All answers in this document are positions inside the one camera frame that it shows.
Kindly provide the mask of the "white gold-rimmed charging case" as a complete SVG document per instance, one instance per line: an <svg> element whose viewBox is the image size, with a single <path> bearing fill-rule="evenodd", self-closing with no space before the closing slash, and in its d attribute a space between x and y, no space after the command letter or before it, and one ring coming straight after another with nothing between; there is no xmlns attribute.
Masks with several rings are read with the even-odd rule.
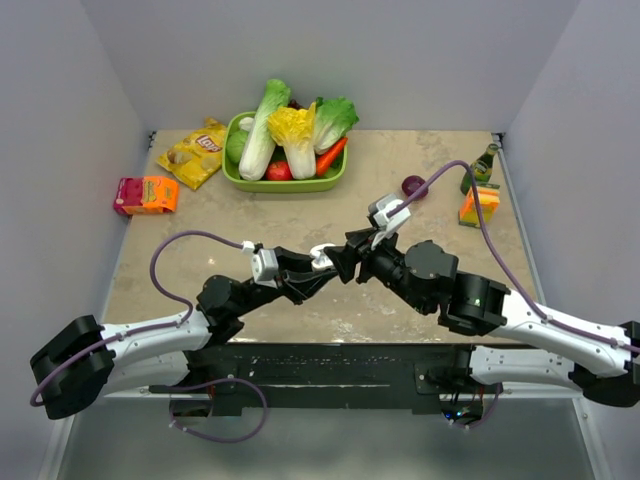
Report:
<svg viewBox="0 0 640 480"><path fill-rule="evenodd" d="M325 249L329 247L334 247L334 244L319 244L310 250L309 255L311 257L311 268L313 271L325 271L334 267L332 260L325 253Z"/></svg>

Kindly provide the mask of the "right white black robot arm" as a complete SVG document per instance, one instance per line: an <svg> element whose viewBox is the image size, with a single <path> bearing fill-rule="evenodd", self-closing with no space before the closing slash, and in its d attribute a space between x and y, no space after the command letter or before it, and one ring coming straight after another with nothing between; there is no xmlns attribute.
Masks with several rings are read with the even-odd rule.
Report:
<svg viewBox="0 0 640 480"><path fill-rule="evenodd" d="M334 268L341 281L380 281L416 312L437 313L439 325L465 336L522 343L505 350L477 346L445 369L459 393L477 384L551 384L579 390L589 400L628 408L639 401L639 325L589 322L540 305L486 277L463 272L458 259L431 240L396 247L371 229L350 232L343 246L312 251L317 268Z"/></svg>

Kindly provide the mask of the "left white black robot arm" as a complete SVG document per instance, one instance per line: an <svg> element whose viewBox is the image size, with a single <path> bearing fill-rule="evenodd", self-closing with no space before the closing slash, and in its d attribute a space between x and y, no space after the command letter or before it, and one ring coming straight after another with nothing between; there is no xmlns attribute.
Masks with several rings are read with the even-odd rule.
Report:
<svg viewBox="0 0 640 480"><path fill-rule="evenodd" d="M281 247L256 250L250 266L245 281L209 277L196 303L177 314L128 325L100 324L92 315L72 320L29 361L36 380L30 405L52 420L74 415L105 393L117 372L225 344L242 330L244 315L279 298L300 305L338 275L330 261Z"/></svg>

